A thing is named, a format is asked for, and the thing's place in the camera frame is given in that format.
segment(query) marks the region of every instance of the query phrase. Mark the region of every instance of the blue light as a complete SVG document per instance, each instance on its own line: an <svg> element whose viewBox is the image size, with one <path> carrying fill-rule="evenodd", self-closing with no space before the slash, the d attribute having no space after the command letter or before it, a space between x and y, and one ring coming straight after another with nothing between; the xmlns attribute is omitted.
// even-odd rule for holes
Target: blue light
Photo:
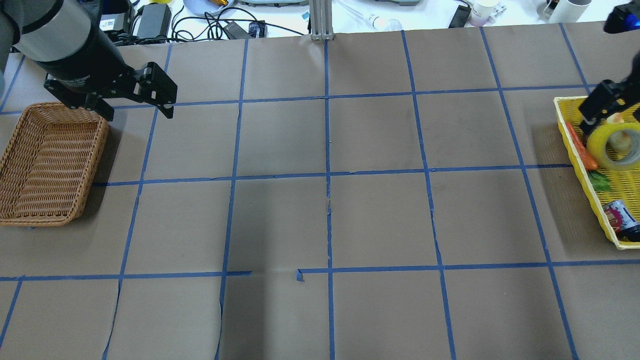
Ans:
<svg viewBox="0 0 640 360"><path fill-rule="evenodd" d="M625 19L625 27L627 31L640 29L640 19L638 19L634 14L627 16Z"/></svg>

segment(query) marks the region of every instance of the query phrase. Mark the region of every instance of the white mug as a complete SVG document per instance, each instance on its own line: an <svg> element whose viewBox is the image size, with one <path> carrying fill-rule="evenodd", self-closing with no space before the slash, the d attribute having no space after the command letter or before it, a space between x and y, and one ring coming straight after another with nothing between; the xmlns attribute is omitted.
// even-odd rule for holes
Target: white mug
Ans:
<svg viewBox="0 0 640 360"><path fill-rule="evenodd" d="M576 22L591 4L591 0L560 0L551 14L549 22Z"/></svg>
<svg viewBox="0 0 640 360"><path fill-rule="evenodd" d="M469 24L473 26L482 26L489 20L489 16L493 12L493 8L498 5L498 0L476 0L471 7L471 18Z"/></svg>

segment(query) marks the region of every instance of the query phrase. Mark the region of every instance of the white label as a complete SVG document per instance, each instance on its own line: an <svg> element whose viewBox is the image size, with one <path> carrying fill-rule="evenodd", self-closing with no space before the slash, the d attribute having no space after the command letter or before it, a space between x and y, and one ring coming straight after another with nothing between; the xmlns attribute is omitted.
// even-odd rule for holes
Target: white label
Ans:
<svg viewBox="0 0 640 360"><path fill-rule="evenodd" d="M114 19L100 20L100 30L102 30L102 31L113 30L113 24L115 22L116 22L116 20L114 20Z"/></svg>

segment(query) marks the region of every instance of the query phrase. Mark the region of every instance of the metal post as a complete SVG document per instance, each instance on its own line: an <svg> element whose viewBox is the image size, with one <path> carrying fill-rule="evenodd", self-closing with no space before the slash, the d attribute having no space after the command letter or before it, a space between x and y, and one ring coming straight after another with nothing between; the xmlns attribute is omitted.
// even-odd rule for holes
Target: metal post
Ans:
<svg viewBox="0 0 640 360"><path fill-rule="evenodd" d="M311 39L333 40L331 0L309 0Z"/></svg>

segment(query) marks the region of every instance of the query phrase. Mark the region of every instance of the grid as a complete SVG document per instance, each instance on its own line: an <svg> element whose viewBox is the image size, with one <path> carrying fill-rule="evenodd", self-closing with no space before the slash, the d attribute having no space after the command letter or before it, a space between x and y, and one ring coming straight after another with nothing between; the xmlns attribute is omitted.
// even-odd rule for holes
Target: grid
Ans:
<svg viewBox="0 0 640 360"><path fill-rule="evenodd" d="M415 80L413 76L413 69L410 58L410 49L408 47L408 43L406 40L405 32L402 31L402 40L404 47L404 55L406 57L406 64L408 67L408 73L411 84L410 92L392 92L392 93L380 93L380 94L349 94L349 95L330 95L329 89L329 57L328 57L328 44L324 43L324 95L317 97L281 97L281 98L273 98L273 99L244 99L244 81L246 74L246 62L247 62L247 53L248 53L248 40L244 41L244 55L243 55L243 66L241 73L241 86L238 100L232 101L202 101L202 102L182 102L177 103L176 106L196 106L196 105L210 105L210 104L237 104L238 105L238 118L236 124L236 139L235 139L235 148L234 148L234 162L233 162L233 171L232 175L228 177L214 177L214 178L176 178L176 179L145 179L145 171L147 167L147 161L149 152L151 149L153 137L154 137L154 129L156 127L156 120L158 110L156 109L153 115L153 121L150 128L150 133L148 135L147 147L145 151L145 157L143 161L142 171L140 174L140 179L138 181L122 181L122 182L106 182L106 183L95 183L94 186L104 187L104 186L125 186L125 185L137 185L137 196L133 207L133 212L131 215L131 224L129 226L129 231L127 235L127 241L125 245L124 254L122 257L122 266L119 274L104 274L104 275L60 275L60 276L20 276L20 277L0 277L0 281L3 282L15 282L15 293L13 294L13 299L6 315L6 320L4 321L3 330L0 334L0 347L2 346L5 334L7 332L7 328L10 326L10 320L12 317L13 310L15 308L15 304L20 294L20 289L22 284L27 281L59 281L59 280L92 280L92 279L113 279L118 280L118 299L120 296L120 290L122 288L122 281L124 279L162 279L162 278L187 278L187 277L220 277L221 278L221 288L220 288L220 308L224 309L225 303L225 288L228 277L234 276L251 276L251 271L244 272L233 272L228 271L228 257L229 257L229 249L230 249L230 241L231 241L231 228L232 228L232 215L234 210L234 197L235 197L235 189L236 189L236 181L238 180L252 180L252 179L283 179L283 178L298 178L298 177L325 177L326 178L326 196L328 199L331 199L331 181L332 177L337 176L359 176L359 175L372 175L372 174L424 174L425 179L425 191L429 201L429 212L430 219L425 219L426 221L431 222L431 227L433 230L434 237L434 247L436 250L436 260L437 265L425 265L425 266L367 266L367 267L340 267L335 268L333 266L333 251L332 251L332 210L329 202L327 216L326 216L326 226L328 231L327 238L327 255L328 262L326 268L301 268L297 271L296 279L298 281L305 281L305 274L327 274L328 276L328 318L329 318L329 339L330 343L330 359L334 360L335 357L335 330L334 330L334 308L333 308L333 275L335 273L349 273L349 272L399 272L399 271L436 271L439 273L440 277L440 286L442 291L442 300L444 305L444 315L445 322L447 326L447 337L449 340L449 350L451 352L451 359L456 359L456 347L454 343L454 333L452 329L451 323L451 314L449 309L449 301L447 296L447 284L445 281L445 272L446 270L480 270L480 269L498 269L498 268L547 268L549 271L549 276L551 278L554 293L556 295L557 305L560 309L560 314L562 318L562 323L564 325L564 331L566 334L566 339L569 344L572 357L574 359L578 359L578 353L575 348L575 344L573 343L571 329L567 320L566 312L564 309L564 304L562 300L562 296L560 294L560 289L558 285L558 281L556 279L555 268L564 267L564 266L589 266L589 265L625 265L625 264L640 264L640 259L615 259L615 260L592 260L592 261L552 261L549 250L547 249L547 243L545 239L545 234L542 228L540 215L538 213L538 209L536 206L536 201L532 192L531 184L529 182L529 177L527 175L527 170L535 169L535 168L563 168L563 167L571 167L569 164L556 163L556 164L547 164L547 165L526 165L524 163L522 153L518 144L518 138L516 136L515 129L511 122L511 117L509 115L509 109L507 106L507 102L504 97L504 92L515 91L515 90L543 90L543 89L558 89L558 88L584 88L589 92L589 88L594 87L594 85L587 84L586 78L582 72L582 69L578 63L578 59L574 53L572 45L567 37L566 31L562 24L559 25L560 30L564 36L564 40L566 41L566 45L569 48L572 59L575 63L575 66L580 74L580 78L582 80L582 84L577 85L566 85L566 86L520 86L520 87L506 87L503 88L500 85L500 79L498 73L496 71L496 66L493 62L492 52L489 47L489 44L486 39L486 35L484 33L484 29L480 28L481 36L484 42L484 46L491 64L493 76L495 78L495 82L497 86L495 88L478 88L478 89L453 89L453 90L434 90L434 91L416 91ZM170 61L172 53L172 45L170 44L168 47L168 54L166 58L166 63L164 65L165 71L168 68L168 64ZM19 111L8 111L2 112L4 108L7 98L14 86L15 80L20 72L22 64L24 63L24 57L20 60L20 63L15 71L15 75L12 79L8 87L7 94L5 95L2 105L0 105L0 115L14 115L20 113ZM508 122L509 131L511 133L511 139L516 149L516 154L518 158L517 165L503 165L503 166L482 166L482 167L440 167L433 168L429 167L427 163L427 157L425 152L424 140L422 138L422 129L420 123L420 111L418 107L418 95L424 94L455 94L455 93L465 93L465 92L497 92L500 96L500 100L502 103L502 107L504 109L504 113ZM413 101L413 110L415 113L416 120L416 131L418 134L419 145L420 145L420 155L422 158L422 168L407 168L401 170L367 170L367 171L358 171L358 172L332 172L331 164L330 164L330 101L332 99L342 99L342 98L357 98L357 97L392 97L392 96L402 96L402 95L410 95ZM239 146L240 146L240 134L241 134L241 121L242 121L242 112L243 112L243 104L246 102L274 102L274 101L303 101L303 100L311 100L311 99L320 99L324 100L324 128L325 128L325 151L326 151L326 171L319 173L302 173L302 174L273 174L273 175L261 175L261 176L239 176L237 174L237 163L238 163L238 154L239 154ZM149 105L132 105L132 106L114 106L115 109L131 109L131 108L149 108ZM484 170L520 170L524 177L525 186L527 189L527 194L529 197L529 201L531 203L531 208L534 214L536 226L538 229L538 234L540 236L540 242L542 249L545 255L544 262L530 262L530 263L487 263L487 264L461 264L461 265L445 265L442 261L442 255L440 253L440 249L438 246L438 236L436 230L436 224L434 221L433 212L435 210L432 190L431 190L431 180L430 176L433 172L459 172L459 171L484 171ZM127 265L127 257L129 254L129 246L131 244L131 238L136 222L136 214L138 212L138 202L140 196L142 194L142 189L146 184L159 184L159 183L192 183L192 182L208 182L208 181L230 181L230 198L228 204L228 217L227 217L227 230L225 236L225 246L224 246L224 255L223 255L223 270L220 272L190 272L190 273L167 273L167 274L125 274L125 268ZM114 321L117 315L117 304L116 301L116 313L114 314ZM106 359L108 356L109 343L107 344L103 356L103 359ZM217 360L220 355L220 341L218 342L218 351L216 351Z"/></svg>

